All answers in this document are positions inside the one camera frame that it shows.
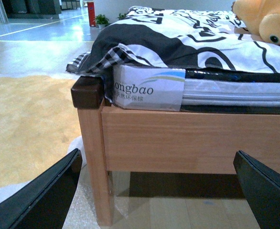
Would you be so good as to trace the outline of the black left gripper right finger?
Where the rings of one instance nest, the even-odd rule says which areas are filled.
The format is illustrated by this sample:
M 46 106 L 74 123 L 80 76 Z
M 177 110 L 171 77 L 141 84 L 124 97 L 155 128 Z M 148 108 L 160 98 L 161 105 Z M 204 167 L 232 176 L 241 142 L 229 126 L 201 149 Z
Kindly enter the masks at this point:
M 280 229 L 280 174 L 241 150 L 233 164 L 259 227 Z

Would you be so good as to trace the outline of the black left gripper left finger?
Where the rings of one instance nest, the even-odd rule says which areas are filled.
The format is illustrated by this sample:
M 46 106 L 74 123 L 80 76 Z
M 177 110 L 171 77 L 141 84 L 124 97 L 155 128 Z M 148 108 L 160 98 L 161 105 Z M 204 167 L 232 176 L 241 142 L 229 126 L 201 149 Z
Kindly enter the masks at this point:
M 74 149 L 0 203 L 0 229 L 61 229 L 73 201 L 82 168 Z

